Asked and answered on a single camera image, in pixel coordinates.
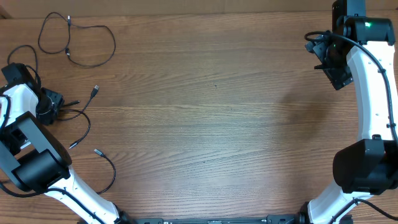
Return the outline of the black cable dark plugs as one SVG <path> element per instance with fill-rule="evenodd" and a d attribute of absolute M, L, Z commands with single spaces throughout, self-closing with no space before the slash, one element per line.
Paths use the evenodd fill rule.
<path fill-rule="evenodd" d="M 17 50 L 19 50 L 19 49 L 21 49 L 21 48 L 24 48 L 24 47 L 30 48 L 30 49 L 33 51 L 33 53 L 34 53 L 34 58 L 35 58 L 35 68 L 32 68 L 30 65 L 25 65 L 25 64 L 23 64 L 23 63 L 16 63 L 16 65 L 25 66 L 25 68 L 22 68 L 22 70 L 21 70 L 22 75 L 28 75 L 28 76 L 30 76 L 30 72 L 28 71 L 28 68 L 31 69 L 31 70 L 35 73 L 34 88 L 37 87 L 37 88 L 40 88 L 40 89 L 41 89 L 41 88 L 42 88 L 42 83 L 41 83 L 40 76 L 39 76 L 39 74 L 37 73 L 37 72 L 38 72 L 38 57 L 37 57 L 37 53 L 36 53 L 35 49 L 33 48 L 33 46 L 31 46 L 31 45 L 20 45 L 20 46 L 16 47 L 16 48 L 8 55 L 8 57 L 7 57 L 7 64 L 8 64 L 8 65 L 11 64 L 11 57 L 12 57 L 13 53 L 15 53 Z M 91 100 L 96 96 L 96 94 L 98 93 L 98 90 L 99 90 L 99 86 L 96 85 L 96 86 L 93 88 L 92 92 L 91 92 L 90 99 L 87 101 L 87 103 L 86 103 L 86 105 L 83 107 L 83 109 L 81 109 L 83 112 L 85 112 L 85 110 L 86 110 L 86 108 L 88 107 L 88 105 L 90 104 Z M 70 103 L 67 103 L 67 104 L 64 103 L 60 110 L 65 109 L 65 107 L 69 107 L 69 106 L 73 106 L 73 105 L 77 105 L 77 104 L 79 104 L 79 101 L 78 101 L 78 100 L 77 100 L 77 101 L 70 102 Z M 69 120 L 72 120 L 72 119 L 75 119 L 75 118 L 77 118 L 76 113 L 62 113 L 62 112 L 60 111 L 59 114 L 58 114 L 58 118 L 57 118 L 56 120 L 57 120 L 57 121 L 69 121 Z"/>

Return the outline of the black USB cable removed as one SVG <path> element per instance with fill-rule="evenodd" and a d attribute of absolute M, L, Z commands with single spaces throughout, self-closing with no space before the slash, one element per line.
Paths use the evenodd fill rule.
<path fill-rule="evenodd" d="M 68 39 L 67 39 L 67 43 L 66 43 L 66 45 L 64 46 L 63 49 L 58 50 L 58 51 L 54 51 L 54 52 L 50 52 L 50 51 L 45 50 L 45 49 L 42 47 L 42 45 L 41 45 L 41 37 L 42 37 L 42 34 L 43 34 L 43 32 L 44 32 L 44 28 L 45 28 L 46 23 L 52 18 L 53 15 L 55 15 L 56 17 L 61 18 L 62 20 L 64 20 L 64 21 L 67 23 Z M 111 52 L 110 56 L 109 56 L 104 62 L 97 63 L 97 64 L 92 64 L 92 65 L 78 63 L 77 61 L 75 61 L 74 59 L 72 59 L 72 58 L 71 58 L 70 48 L 69 48 L 70 41 L 71 41 L 71 37 L 72 37 L 72 36 L 71 36 L 71 27 L 72 27 L 72 26 L 73 26 L 73 27 L 76 27 L 76 28 L 78 28 L 78 29 L 96 29 L 96 28 L 99 28 L 99 29 L 106 29 L 106 30 L 109 32 L 109 34 L 111 35 L 112 40 L 113 40 L 113 51 Z M 40 28 L 39 36 L 38 36 L 38 38 L 37 38 L 37 45 L 38 45 L 39 49 L 40 49 L 43 53 L 45 53 L 45 54 L 55 55 L 55 54 L 60 54 L 60 53 L 62 53 L 62 52 L 65 52 L 65 55 L 67 56 L 67 59 L 68 59 L 71 63 L 73 63 L 73 64 L 75 64 L 75 65 L 78 65 L 78 66 L 80 66 L 80 67 L 85 67 L 85 68 L 100 67 L 100 66 L 102 66 L 102 65 L 104 65 L 104 64 L 106 64 L 106 63 L 108 63 L 108 62 L 113 58 L 113 56 L 114 56 L 114 54 L 115 54 L 115 52 L 116 52 L 116 39 L 115 39 L 115 36 L 114 36 L 113 32 L 111 31 L 111 29 L 110 29 L 108 26 L 106 26 L 106 25 L 79 26 L 79 25 L 76 25 L 76 24 L 74 24 L 74 23 L 72 22 L 72 19 L 71 19 L 70 16 L 64 17 L 64 16 L 61 15 L 59 12 L 50 12 L 50 13 L 48 13 L 48 14 L 45 16 L 45 18 L 44 18 L 44 20 L 43 20 L 43 23 L 42 23 L 42 26 L 41 26 L 41 28 Z"/>

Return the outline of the black cable silver plugs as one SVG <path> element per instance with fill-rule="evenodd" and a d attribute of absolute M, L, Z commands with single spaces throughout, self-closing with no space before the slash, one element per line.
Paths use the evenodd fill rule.
<path fill-rule="evenodd" d="M 82 135 L 82 137 L 80 137 L 79 139 L 77 139 L 76 141 L 74 141 L 73 143 L 70 144 L 69 149 L 72 149 L 72 148 L 76 147 L 77 145 L 79 145 L 79 143 L 81 143 L 87 137 L 87 135 L 88 135 L 88 133 L 90 132 L 90 129 L 91 129 L 91 120 L 88 117 L 88 115 L 85 112 L 83 112 L 82 110 L 62 109 L 60 111 L 62 113 L 76 113 L 77 117 L 80 116 L 80 115 L 83 115 L 85 117 L 85 119 L 87 120 L 87 123 L 88 123 L 87 130 Z M 113 184 L 114 184 L 114 182 L 116 180 L 117 172 L 116 172 L 116 167 L 115 167 L 114 163 L 111 161 L 111 159 L 104 152 L 100 151 L 99 149 L 94 149 L 94 152 L 97 155 L 99 155 L 100 157 L 102 157 L 103 159 L 105 159 L 110 164 L 110 166 L 112 167 L 112 170 L 113 170 L 113 176 L 112 176 L 111 182 L 103 190 L 96 191 L 96 193 L 98 195 L 101 195 L 101 194 L 107 192 L 113 186 Z"/>

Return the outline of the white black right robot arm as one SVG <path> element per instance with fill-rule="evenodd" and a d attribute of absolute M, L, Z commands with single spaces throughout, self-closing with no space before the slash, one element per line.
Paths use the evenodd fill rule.
<path fill-rule="evenodd" d="M 336 153 L 333 181 L 305 203 L 295 223 L 351 223 L 349 212 L 397 188 L 397 86 L 391 20 L 366 15 L 364 1 L 332 5 L 332 28 L 305 34 L 333 88 L 354 84 L 358 140 Z"/>

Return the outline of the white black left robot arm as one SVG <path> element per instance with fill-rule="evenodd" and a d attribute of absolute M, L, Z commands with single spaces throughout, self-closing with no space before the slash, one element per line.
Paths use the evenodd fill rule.
<path fill-rule="evenodd" d="M 83 223 L 133 223 L 79 178 L 68 151 L 46 128 L 58 118 L 63 96 L 42 87 L 29 65 L 10 63 L 1 71 L 7 81 L 1 88 L 1 170 L 21 192 L 1 189 L 18 198 L 52 197 Z"/>

